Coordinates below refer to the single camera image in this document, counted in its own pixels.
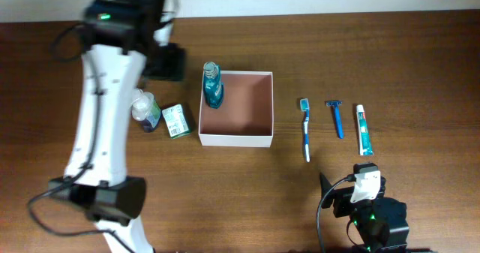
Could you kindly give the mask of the blue white toothbrush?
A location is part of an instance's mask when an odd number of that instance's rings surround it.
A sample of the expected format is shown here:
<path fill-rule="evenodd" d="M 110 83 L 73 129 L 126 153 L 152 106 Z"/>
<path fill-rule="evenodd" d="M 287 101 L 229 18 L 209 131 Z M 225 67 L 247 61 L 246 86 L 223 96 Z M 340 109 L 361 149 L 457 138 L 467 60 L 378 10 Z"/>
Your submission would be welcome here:
<path fill-rule="evenodd" d="M 309 162 L 311 160 L 310 148 L 309 148 L 309 136 L 308 136 L 308 123 L 310 119 L 309 101 L 307 98 L 302 98 L 299 103 L 300 103 L 300 109 L 304 113 L 304 121 L 303 121 L 304 156 L 305 156 L 306 162 Z"/>

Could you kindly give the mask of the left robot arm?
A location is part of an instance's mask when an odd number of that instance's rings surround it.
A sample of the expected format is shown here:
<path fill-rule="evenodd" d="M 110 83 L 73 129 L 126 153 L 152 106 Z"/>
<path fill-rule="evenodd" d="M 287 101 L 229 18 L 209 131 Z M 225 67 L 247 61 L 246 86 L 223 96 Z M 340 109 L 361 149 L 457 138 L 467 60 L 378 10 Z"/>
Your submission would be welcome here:
<path fill-rule="evenodd" d="M 94 223 L 113 252 L 151 252 L 141 211 L 146 181 L 126 165 L 132 96 L 141 78 L 180 81 L 186 52 L 170 41 L 178 0 L 94 0 L 74 25 L 83 85 L 73 151 L 47 195 Z"/>

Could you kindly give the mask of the green soap bar box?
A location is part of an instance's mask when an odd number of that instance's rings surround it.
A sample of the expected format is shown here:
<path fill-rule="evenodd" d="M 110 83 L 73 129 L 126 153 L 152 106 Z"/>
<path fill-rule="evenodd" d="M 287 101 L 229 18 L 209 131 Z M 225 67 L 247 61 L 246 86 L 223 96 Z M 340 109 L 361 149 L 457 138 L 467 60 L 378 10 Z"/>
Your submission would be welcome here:
<path fill-rule="evenodd" d="M 185 117 L 182 105 L 176 104 L 162 110 L 169 135 L 172 139 L 183 137 L 191 133 L 191 127 Z"/>

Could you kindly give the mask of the green white toothpaste tube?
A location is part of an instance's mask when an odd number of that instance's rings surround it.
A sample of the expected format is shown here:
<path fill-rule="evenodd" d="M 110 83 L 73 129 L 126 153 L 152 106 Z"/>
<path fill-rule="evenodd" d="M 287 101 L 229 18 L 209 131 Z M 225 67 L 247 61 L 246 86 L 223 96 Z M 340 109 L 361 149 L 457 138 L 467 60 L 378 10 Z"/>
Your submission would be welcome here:
<path fill-rule="evenodd" d="M 369 135 L 365 109 L 361 104 L 358 104 L 356 106 L 356 117 L 357 117 L 358 138 L 359 138 L 359 154 L 373 155 L 374 151 L 371 145 L 371 139 Z"/>

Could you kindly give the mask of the blue disposable razor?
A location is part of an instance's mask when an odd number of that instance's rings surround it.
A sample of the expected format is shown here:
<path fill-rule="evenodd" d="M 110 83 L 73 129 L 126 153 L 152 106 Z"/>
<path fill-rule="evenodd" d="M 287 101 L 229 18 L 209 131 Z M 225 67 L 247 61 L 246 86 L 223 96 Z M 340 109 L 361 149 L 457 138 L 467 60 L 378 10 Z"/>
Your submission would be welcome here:
<path fill-rule="evenodd" d="M 342 101 L 339 100 L 333 100 L 333 101 L 327 101 L 325 103 L 327 107 L 330 107 L 333 109 L 333 114 L 334 114 L 334 123 L 337 131 L 337 136 L 340 139 L 344 138 L 344 130 L 343 130 L 343 125 L 341 121 L 341 112 L 339 109 L 339 106 L 342 105 Z"/>

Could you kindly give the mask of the clear pump soap bottle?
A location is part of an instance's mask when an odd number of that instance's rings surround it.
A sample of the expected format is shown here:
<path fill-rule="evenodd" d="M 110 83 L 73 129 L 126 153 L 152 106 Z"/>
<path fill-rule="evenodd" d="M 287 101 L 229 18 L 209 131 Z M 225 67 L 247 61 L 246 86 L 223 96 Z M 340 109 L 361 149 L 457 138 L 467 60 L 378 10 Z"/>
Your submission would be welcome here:
<path fill-rule="evenodd" d="M 131 114 L 144 132 L 150 133 L 159 125 L 162 112 L 152 93 L 135 89 L 132 95 Z"/>

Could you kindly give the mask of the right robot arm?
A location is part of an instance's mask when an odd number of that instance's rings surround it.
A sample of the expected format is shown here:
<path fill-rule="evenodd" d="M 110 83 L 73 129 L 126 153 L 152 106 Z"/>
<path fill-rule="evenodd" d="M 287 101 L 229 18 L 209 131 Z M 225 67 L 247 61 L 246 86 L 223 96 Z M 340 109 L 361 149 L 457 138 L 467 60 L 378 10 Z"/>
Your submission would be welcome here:
<path fill-rule="evenodd" d="M 407 205 L 385 196 L 386 178 L 375 163 L 355 164 L 351 174 L 334 184 L 323 173 L 319 181 L 322 194 L 316 211 L 316 231 L 320 245 L 324 245 L 320 212 L 332 207 L 334 217 L 347 217 L 347 224 L 354 225 L 361 237 L 362 244 L 352 247 L 354 252 L 407 251 Z"/>

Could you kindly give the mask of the teal mouthwash bottle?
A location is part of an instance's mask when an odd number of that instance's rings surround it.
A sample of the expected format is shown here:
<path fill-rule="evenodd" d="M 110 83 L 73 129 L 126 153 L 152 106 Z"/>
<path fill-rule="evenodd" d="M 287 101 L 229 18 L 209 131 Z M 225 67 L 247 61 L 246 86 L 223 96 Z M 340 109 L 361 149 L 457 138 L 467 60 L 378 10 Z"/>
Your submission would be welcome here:
<path fill-rule="evenodd" d="M 214 62 L 206 62 L 203 66 L 203 91 L 207 105 L 218 109 L 224 99 L 224 84 L 220 66 Z"/>

